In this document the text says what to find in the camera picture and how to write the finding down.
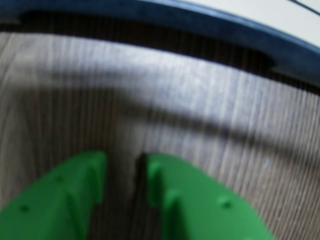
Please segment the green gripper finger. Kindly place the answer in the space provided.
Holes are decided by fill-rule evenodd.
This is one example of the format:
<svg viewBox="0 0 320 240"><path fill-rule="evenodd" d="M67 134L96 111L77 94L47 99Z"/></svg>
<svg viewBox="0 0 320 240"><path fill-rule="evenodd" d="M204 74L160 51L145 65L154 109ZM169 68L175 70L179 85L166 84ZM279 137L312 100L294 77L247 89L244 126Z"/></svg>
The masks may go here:
<svg viewBox="0 0 320 240"><path fill-rule="evenodd" d="M148 200L163 240L272 240L257 212L239 195L181 158L147 154Z"/></svg>
<svg viewBox="0 0 320 240"><path fill-rule="evenodd" d="M104 200L107 155L90 151L55 167L0 212L2 240L86 240Z"/></svg>

